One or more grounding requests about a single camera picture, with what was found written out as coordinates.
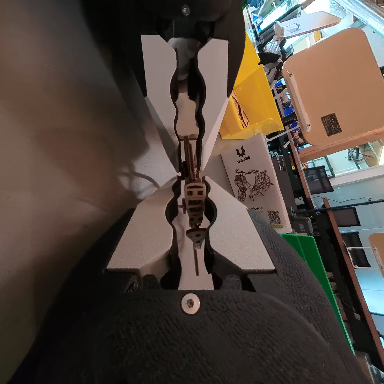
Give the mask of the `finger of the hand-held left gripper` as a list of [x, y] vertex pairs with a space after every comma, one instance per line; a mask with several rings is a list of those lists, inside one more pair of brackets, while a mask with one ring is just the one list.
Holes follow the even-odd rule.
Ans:
[[159, 35], [141, 35], [145, 72], [145, 101], [166, 155], [177, 174], [182, 174], [180, 138], [176, 132], [178, 108], [177, 51]]
[[228, 41], [211, 39], [197, 54], [198, 73], [202, 77], [201, 115], [204, 133], [201, 140], [200, 170], [204, 170], [228, 105]]

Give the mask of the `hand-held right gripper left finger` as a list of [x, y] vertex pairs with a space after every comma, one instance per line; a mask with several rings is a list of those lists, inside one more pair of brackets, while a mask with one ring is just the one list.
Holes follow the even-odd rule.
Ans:
[[171, 276], [179, 282], [181, 262], [177, 232], [173, 225], [179, 214], [181, 179], [174, 177], [143, 200], [134, 210], [107, 265], [112, 272], [128, 272], [161, 280]]

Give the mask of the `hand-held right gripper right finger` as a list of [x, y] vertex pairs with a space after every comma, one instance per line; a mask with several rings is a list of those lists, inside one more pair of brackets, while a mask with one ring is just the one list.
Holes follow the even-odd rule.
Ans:
[[212, 179], [207, 187], [204, 215], [209, 222], [204, 261], [209, 274], [271, 273], [275, 266], [247, 208]]

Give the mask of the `wooden model bicycle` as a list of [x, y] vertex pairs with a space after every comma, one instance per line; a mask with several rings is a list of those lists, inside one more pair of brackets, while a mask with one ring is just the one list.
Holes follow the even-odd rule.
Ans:
[[201, 249], [205, 240], [207, 229], [203, 228], [203, 214], [205, 201], [207, 199], [207, 186], [200, 177], [200, 170], [195, 160], [192, 141], [195, 141], [194, 135], [181, 136], [180, 149], [184, 149], [184, 158], [180, 156], [179, 171], [180, 179], [184, 181], [184, 197], [182, 204], [179, 205], [183, 214], [188, 216], [189, 229], [183, 233], [183, 240], [188, 238], [192, 244], [194, 256], [195, 275], [199, 276], [199, 263], [197, 250]]

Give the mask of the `bicycle instruction booklet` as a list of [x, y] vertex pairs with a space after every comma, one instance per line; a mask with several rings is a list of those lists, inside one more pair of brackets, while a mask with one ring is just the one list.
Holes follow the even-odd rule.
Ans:
[[234, 147], [220, 156], [234, 197], [276, 232], [292, 233], [265, 137], [256, 134], [247, 140], [236, 140]]

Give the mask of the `bag of wooden parts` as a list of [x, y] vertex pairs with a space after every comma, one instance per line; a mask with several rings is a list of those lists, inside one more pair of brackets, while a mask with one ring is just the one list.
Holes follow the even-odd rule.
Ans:
[[243, 107], [240, 105], [235, 92], [231, 93], [231, 97], [233, 99], [235, 109], [236, 109], [236, 112], [237, 112], [238, 117], [240, 119], [240, 122], [242, 124], [242, 127], [245, 129], [249, 126], [249, 118], [247, 117], [247, 114], [246, 114], [245, 110], [243, 109]]

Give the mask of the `yellow plastic bin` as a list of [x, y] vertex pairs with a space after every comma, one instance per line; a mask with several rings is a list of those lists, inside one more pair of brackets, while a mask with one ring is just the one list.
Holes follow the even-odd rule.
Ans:
[[247, 33], [242, 62], [232, 92], [236, 93], [245, 110], [249, 126], [245, 129], [242, 127], [230, 96], [219, 129], [222, 139], [247, 140], [258, 133], [266, 136], [284, 129], [261, 60]]

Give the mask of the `small grey device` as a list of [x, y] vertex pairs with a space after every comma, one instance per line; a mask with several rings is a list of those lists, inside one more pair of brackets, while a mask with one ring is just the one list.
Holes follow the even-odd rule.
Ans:
[[309, 217], [295, 216], [290, 219], [291, 228], [296, 234], [313, 234], [313, 226]]

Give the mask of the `green plastic bin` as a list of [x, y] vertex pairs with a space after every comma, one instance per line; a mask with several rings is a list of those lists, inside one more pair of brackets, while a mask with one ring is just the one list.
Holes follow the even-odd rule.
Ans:
[[348, 334], [348, 330], [345, 326], [342, 314], [340, 312], [337, 300], [333, 293], [328, 275], [326, 273], [321, 255], [316, 243], [316, 240], [313, 236], [310, 235], [300, 235], [292, 233], [281, 233], [280, 236], [285, 239], [285, 241], [293, 247], [300, 257], [306, 262], [312, 271], [313, 275], [316, 277], [320, 285], [322, 286], [331, 306], [334, 311], [334, 314], [338, 320], [340, 329], [347, 341], [347, 344], [351, 351], [355, 353], [353, 343]]

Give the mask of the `black mesh chair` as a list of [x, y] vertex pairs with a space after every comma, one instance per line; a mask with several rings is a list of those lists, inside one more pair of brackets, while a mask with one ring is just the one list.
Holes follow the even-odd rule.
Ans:
[[334, 191], [324, 166], [303, 169], [311, 195], [330, 193]]

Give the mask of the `brown wooden table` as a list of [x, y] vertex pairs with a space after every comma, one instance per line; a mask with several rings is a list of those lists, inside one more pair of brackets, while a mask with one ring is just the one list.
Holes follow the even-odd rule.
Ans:
[[377, 353], [380, 358], [381, 365], [383, 366], [384, 364], [384, 351], [383, 351], [383, 346], [381, 343], [380, 335], [378, 330], [376, 329], [376, 325], [374, 324], [374, 320], [372, 318], [372, 314], [369, 311], [368, 305], [366, 303], [365, 297], [363, 295], [361, 286], [359, 284], [358, 278], [356, 276], [355, 270], [357, 267], [353, 264], [353, 259], [352, 256], [350, 255], [350, 249], [346, 247], [342, 235], [339, 231], [339, 228], [336, 223], [335, 216], [333, 214], [333, 209], [334, 207], [331, 207], [329, 204], [329, 201], [327, 198], [322, 198], [325, 211], [328, 214], [328, 218], [330, 220], [331, 226], [332, 226], [332, 231], [336, 236], [337, 240], [337, 250], [339, 250], [344, 258], [344, 264], [347, 268], [347, 276], [349, 280], [351, 281], [351, 284], [353, 285], [353, 288], [351, 291], [355, 293], [355, 296], [357, 298], [357, 301], [359, 303], [359, 306], [361, 307], [362, 310], [362, 315], [361, 319], [364, 319], [364, 321], [367, 324], [367, 327], [369, 329], [370, 334], [372, 335], [372, 339], [375, 343], [375, 347], [377, 349]]

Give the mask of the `light wooden table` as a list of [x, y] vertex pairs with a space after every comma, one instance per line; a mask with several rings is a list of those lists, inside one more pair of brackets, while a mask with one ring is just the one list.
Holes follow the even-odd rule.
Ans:
[[362, 146], [368, 142], [373, 142], [384, 137], [384, 128], [375, 129], [351, 138], [334, 142], [322, 146], [310, 146], [298, 152], [298, 158], [301, 163], [311, 161], [320, 157], [325, 157], [330, 154], [340, 152], [349, 148]]

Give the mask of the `beige rounded panel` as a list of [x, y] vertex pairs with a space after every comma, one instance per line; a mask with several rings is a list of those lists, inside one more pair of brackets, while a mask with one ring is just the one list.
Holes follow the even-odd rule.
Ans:
[[372, 246], [379, 270], [384, 275], [384, 233], [372, 233], [368, 237]]

